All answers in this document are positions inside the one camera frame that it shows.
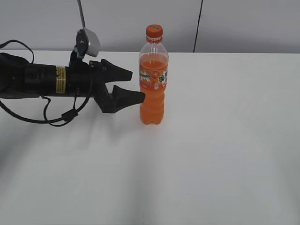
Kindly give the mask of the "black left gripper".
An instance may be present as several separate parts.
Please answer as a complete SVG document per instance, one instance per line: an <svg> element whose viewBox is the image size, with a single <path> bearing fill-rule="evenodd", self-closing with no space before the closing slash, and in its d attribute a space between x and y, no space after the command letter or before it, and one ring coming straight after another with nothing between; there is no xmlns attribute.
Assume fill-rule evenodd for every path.
<svg viewBox="0 0 300 225"><path fill-rule="evenodd" d="M102 59L89 64L78 61L71 67L45 64L28 64L22 73L22 90L31 98L50 97L90 97L104 113L116 113L132 105L142 104L145 93L113 86L108 92L107 83L127 82L133 72L118 67Z"/></svg>

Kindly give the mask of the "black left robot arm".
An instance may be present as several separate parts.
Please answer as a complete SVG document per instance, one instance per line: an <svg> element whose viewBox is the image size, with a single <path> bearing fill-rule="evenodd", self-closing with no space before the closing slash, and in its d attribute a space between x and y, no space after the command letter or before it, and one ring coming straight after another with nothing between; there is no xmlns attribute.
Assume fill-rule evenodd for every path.
<svg viewBox="0 0 300 225"><path fill-rule="evenodd" d="M83 62L76 59L68 67L29 63L7 53L0 55L0 97L23 99L90 96L103 113L116 113L144 102L145 94L114 85L109 93L106 84L130 81L133 73L109 61Z"/></svg>

